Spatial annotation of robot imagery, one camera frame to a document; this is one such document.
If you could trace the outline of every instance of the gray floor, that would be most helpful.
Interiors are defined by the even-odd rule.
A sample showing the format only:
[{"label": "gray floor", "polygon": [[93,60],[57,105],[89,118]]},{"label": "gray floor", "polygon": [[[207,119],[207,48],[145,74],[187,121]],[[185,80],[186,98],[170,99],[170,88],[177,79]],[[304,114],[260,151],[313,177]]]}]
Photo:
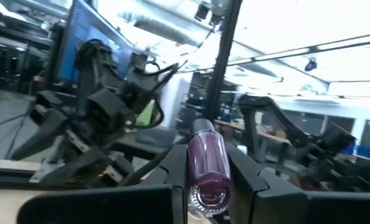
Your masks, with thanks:
[{"label": "gray floor", "polygon": [[[0,91],[0,122],[25,113],[31,100],[32,98],[26,95],[18,95],[6,91]],[[19,118],[0,125],[0,159],[5,158],[21,121],[22,118]],[[37,125],[35,125],[29,118],[26,118],[24,120],[23,127],[17,135],[13,150],[28,140],[37,130]],[[40,162],[51,152],[52,150],[48,149],[25,159],[25,161]],[[139,169],[146,163],[147,161],[143,159],[135,158],[133,165],[135,169]]]}]

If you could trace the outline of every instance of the purple lip gloss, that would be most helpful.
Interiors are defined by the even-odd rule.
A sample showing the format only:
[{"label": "purple lip gloss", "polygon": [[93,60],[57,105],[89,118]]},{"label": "purple lip gloss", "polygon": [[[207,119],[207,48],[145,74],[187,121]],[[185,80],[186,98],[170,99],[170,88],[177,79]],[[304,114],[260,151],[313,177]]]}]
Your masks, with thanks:
[{"label": "purple lip gloss", "polygon": [[224,140],[210,121],[193,122],[187,153],[191,205],[208,217],[226,211],[235,192]]}]

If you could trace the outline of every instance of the black cable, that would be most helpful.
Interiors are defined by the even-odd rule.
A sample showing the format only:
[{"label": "black cable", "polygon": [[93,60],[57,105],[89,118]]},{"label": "black cable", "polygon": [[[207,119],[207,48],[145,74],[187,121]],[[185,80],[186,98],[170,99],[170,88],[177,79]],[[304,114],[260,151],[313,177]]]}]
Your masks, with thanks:
[{"label": "black cable", "polygon": [[9,145],[9,148],[8,148],[8,150],[7,150],[7,151],[6,151],[6,153],[5,153],[5,156],[4,156],[4,158],[5,158],[5,159],[9,159],[9,156],[11,155],[11,152],[12,152],[12,150],[13,150],[13,147],[15,146],[17,136],[19,135],[19,132],[21,131],[21,129],[22,129],[23,125],[24,125],[24,121],[25,121],[25,120],[26,120],[26,118],[27,118],[27,114],[29,114],[29,113],[30,113],[31,108],[32,108],[32,103],[30,102],[30,103],[29,103],[29,106],[27,106],[26,115],[25,115],[25,116],[23,117],[23,119],[20,121],[20,123],[19,123],[19,127],[18,127],[18,129],[16,130],[16,133],[15,133],[14,137],[12,138],[11,144]]},{"label": "black cable", "polygon": [[149,161],[145,166],[141,167],[134,173],[128,175],[124,180],[120,183],[120,187],[131,186],[137,184],[142,177],[146,174],[149,174],[155,167],[157,167],[161,161],[168,155],[171,149],[167,149],[164,152],[158,154],[154,159]]},{"label": "black cable", "polygon": [[[197,47],[197,49],[193,52],[195,53],[198,49],[200,49],[203,45],[203,43],[207,40],[207,38],[209,38],[209,36],[212,34],[212,32],[214,31],[214,28],[213,27],[210,32],[207,34],[206,38],[199,44],[199,46]],[[178,63],[175,63],[174,65],[171,65],[167,68],[164,68],[163,70],[165,70],[165,72],[170,71],[169,74],[167,74],[163,80],[161,82],[159,82],[152,90],[151,92],[154,93],[158,88],[160,88],[162,85],[165,85],[169,79],[182,67],[184,66],[186,63],[188,62],[188,60],[186,60],[181,66],[178,66],[179,64]],[[155,75],[155,73],[147,73],[146,75]],[[164,113],[163,113],[163,110],[161,109],[160,105],[158,105],[158,110],[160,112],[160,119],[159,121],[163,121],[164,119]],[[154,126],[157,126],[156,124],[154,125],[150,125],[150,126],[140,126],[139,128],[154,128]],[[139,182],[139,180],[144,177],[146,174],[150,173],[155,167],[157,167],[160,162],[168,155],[168,153],[170,152],[171,150],[170,149],[167,149],[165,150],[164,152],[158,154],[153,160],[151,160],[150,162],[148,162],[145,166],[143,166],[142,168],[138,169],[137,171],[135,171],[134,173],[130,174],[129,176],[127,176],[120,184],[121,187],[124,187],[124,186],[129,186],[129,185],[135,185]]]},{"label": "black cable", "polygon": [[0,143],[5,139],[7,138],[16,128],[18,128],[20,125],[20,122],[18,122],[7,134],[5,134],[1,139],[0,139]]},{"label": "black cable", "polygon": [[26,112],[26,113],[24,113],[24,114],[17,115],[17,116],[15,116],[15,117],[13,117],[13,118],[6,119],[5,121],[1,121],[1,122],[0,122],[0,125],[5,124],[5,123],[8,123],[8,122],[10,122],[10,121],[13,121],[13,120],[15,120],[15,119],[17,119],[17,118],[21,118],[21,117],[23,117],[23,116],[26,116],[27,114],[28,114],[28,112]]},{"label": "black cable", "polygon": [[16,129],[16,133],[15,133],[14,137],[12,138],[11,144],[9,145],[9,148],[8,148],[8,150],[5,153],[4,159],[9,159],[9,156],[11,155],[11,152],[13,150],[13,147],[14,147],[14,145],[16,143],[17,136],[19,135],[19,132],[21,131],[21,129],[23,127],[23,124],[24,124],[24,121],[26,120],[26,118],[27,118],[27,116],[24,116],[23,119],[20,121],[19,127]]},{"label": "black cable", "polygon": [[134,126],[130,126],[129,128],[131,128],[131,129],[149,129],[149,128],[155,128],[155,127],[159,126],[159,124],[161,124],[163,122],[163,120],[164,120],[164,111],[161,108],[161,106],[158,103],[158,101],[157,101],[156,98],[154,99],[154,101],[156,102],[158,113],[160,114],[159,119],[156,122],[154,122],[153,124],[148,124],[148,125],[134,125]]},{"label": "black cable", "polygon": [[158,70],[161,70],[160,65],[154,60],[150,60],[150,61],[146,61],[142,63],[142,67],[146,68],[147,65],[154,65],[156,68],[158,68]]},{"label": "black cable", "polygon": [[11,114],[11,115],[18,115],[17,113],[11,113],[11,112],[1,111],[1,110],[0,110],[0,113]]}]

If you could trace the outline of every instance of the monitor screen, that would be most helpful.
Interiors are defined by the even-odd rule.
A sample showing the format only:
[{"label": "monitor screen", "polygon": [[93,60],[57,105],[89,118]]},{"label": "monitor screen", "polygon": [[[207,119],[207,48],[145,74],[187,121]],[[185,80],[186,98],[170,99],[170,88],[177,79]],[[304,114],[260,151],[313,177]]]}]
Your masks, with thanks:
[{"label": "monitor screen", "polygon": [[117,75],[124,79],[130,66],[133,45],[83,0],[74,1],[70,10],[60,45],[57,76],[78,82],[78,71],[74,65],[77,46],[90,39],[100,39],[111,47],[112,58],[118,63]]}]

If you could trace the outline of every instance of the white wall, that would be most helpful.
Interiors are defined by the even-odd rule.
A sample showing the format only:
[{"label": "white wall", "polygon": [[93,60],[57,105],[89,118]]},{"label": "white wall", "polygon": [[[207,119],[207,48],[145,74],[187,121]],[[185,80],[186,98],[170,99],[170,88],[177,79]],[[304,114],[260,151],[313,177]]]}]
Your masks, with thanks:
[{"label": "white wall", "polygon": [[370,82],[334,82],[330,83],[328,95],[370,97]]},{"label": "white wall", "polygon": [[192,76],[193,73],[176,74],[163,88],[160,103],[164,111],[164,120],[160,126],[165,128],[175,126],[175,120],[181,107],[181,99],[189,91]]},{"label": "white wall", "polygon": [[364,127],[370,120],[370,100],[337,99],[334,103],[320,103],[317,101],[306,101],[295,97],[272,97],[285,110],[303,111],[307,113],[326,114],[354,118],[354,126],[351,134],[357,138],[356,144],[361,142]]}]

